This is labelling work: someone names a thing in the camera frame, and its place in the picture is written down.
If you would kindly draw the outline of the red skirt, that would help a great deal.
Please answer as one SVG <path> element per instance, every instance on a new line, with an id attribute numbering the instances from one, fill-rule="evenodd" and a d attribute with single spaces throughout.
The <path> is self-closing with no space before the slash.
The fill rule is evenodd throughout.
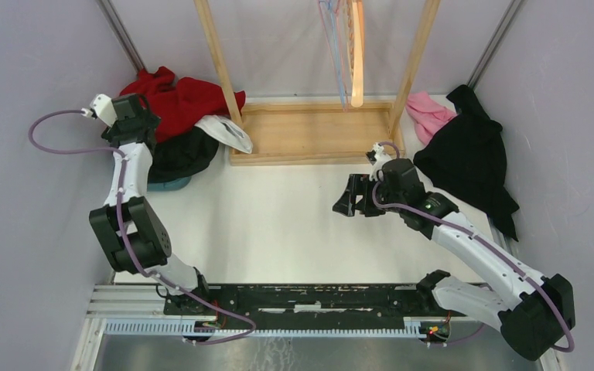
<path id="1" fill-rule="evenodd" d="M 121 96 L 127 94 L 144 95 L 151 111 L 161 118 L 155 130 L 158 143 L 191 131 L 195 123 L 206 115 L 230 118 L 220 86 L 192 77 L 177 78 L 165 66 L 155 72 L 138 72 L 136 80 L 120 92 Z"/>

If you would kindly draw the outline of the wooden hanger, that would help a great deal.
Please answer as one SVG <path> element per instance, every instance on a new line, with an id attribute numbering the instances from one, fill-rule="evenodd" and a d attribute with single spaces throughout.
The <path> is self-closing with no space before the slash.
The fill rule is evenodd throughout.
<path id="1" fill-rule="evenodd" d="M 354 108 L 364 103 L 364 10 L 362 1 L 346 2 L 348 29 L 348 50 L 350 54 L 350 75 L 352 91 L 350 104 Z"/>

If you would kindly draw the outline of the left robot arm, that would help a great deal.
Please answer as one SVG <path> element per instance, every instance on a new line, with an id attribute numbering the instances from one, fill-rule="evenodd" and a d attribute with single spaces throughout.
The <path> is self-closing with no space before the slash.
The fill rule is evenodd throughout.
<path id="1" fill-rule="evenodd" d="M 109 264 L 116 272 L 151 278 L 179 310 L 207 312 L 213 295 L 205 277 L 173 254 L 169 233 L 146 198 L 160 118 L 139 94 L 98 94 L 90 103 L 90 114 L 105 123 L 101 137 L 114 152 L 108 196 L 89 214 Z"/>

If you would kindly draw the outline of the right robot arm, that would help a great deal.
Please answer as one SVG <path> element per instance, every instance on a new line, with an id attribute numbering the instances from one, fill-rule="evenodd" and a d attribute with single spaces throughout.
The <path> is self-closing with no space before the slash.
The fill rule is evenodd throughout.
<path id="1" fill-rule="evenodd" d="M 546 276 L 482 234 L 448 197 L 425 189 L 406 158 L 375 164 L 371 174 L 351 174 L 332 206 L 346 217 L 396 213 L 471 268 L 485 288 L 447 271 L 433 271 L 417 285 L 415 303 L 425 315 L 458 312 L 497 330 L 521 357 L 535 361 L 548 350 L 573 352 L 575 302 L 564 276 Z"/>

